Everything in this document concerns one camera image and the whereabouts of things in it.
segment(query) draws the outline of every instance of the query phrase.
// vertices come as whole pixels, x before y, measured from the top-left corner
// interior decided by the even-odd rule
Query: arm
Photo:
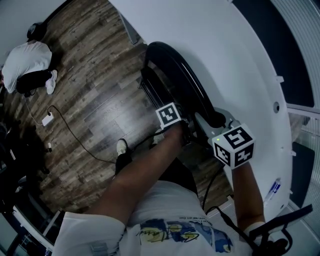
[[[126,225],[138,201],[178,156],[182,134],[180,125],[172,127],[163,141],[123,168],[87,214],[106,215]]]
[[[238,227],[244,231],[253,223],[265,222],[263,200],[248,162],[232,171],[232,182]]]

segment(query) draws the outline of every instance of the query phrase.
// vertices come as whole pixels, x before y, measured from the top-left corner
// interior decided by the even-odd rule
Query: hand
[[[164,133],[166,138],[178,140],[181,145],[184,144],[184,130],[181,122],[174,124],[169,130]]]

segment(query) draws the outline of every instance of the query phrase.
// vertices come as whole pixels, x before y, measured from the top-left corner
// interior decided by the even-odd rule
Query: white cube
[[[244,123],[212,138],[214,156],[231,169],[248,162],[254,156],[255,137]]]

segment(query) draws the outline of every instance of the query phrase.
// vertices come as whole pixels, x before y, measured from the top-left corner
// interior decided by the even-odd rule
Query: white t-shirt
[[[11,94],[17,86],[17,79],[23,75],[46,70],[51,62],[52,52],[42,42],[27,42],[14,48],[8,55],[3,68],[3,83]]]
[[[127,227],[102,215],[67,212],[53,256],[250,255],[249,245],[215,229],[195,193],[158,181],[136,206]]]

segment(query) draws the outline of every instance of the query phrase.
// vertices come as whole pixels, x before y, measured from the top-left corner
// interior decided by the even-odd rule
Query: white shoe
[[[58,78],[58,71],[54,69],[54,70],[51,71],[51,74],[52,74],[51,79],[53,79],[54,81],[56,81],[57,78]]]
[[[116,144],[116,152],[118,153],[118,156],[126,153],[128,151],[128,144],[125,139],[121,138],[118,140]]]
[[[51,95],[54,93],[54,90],[56,88],[56,80],[58,78],[58,71],[55,69],[51,71],[51,77],[48,81],[45,82],[46,87],[46,93],[48,95]]]
[[[159,132],[161,132],[161,131],[162,131],[162,129],[159,129],[159,130],[157,130],[155,133],[157,134],[157,133],[159,133]],[[165,136],[164,136],[163,133],[154,136],[154,137],[153,137],[153,142],[152,142],[151,145],[158,144],[158,143],[159,143],[160,141],[162,141],[164,138],[165,138]]]
[[[56,81],[50,78],[48,81],[45,82],[45,87],[46,87],[46,93],[48,95],[53,94],[56,88]]]

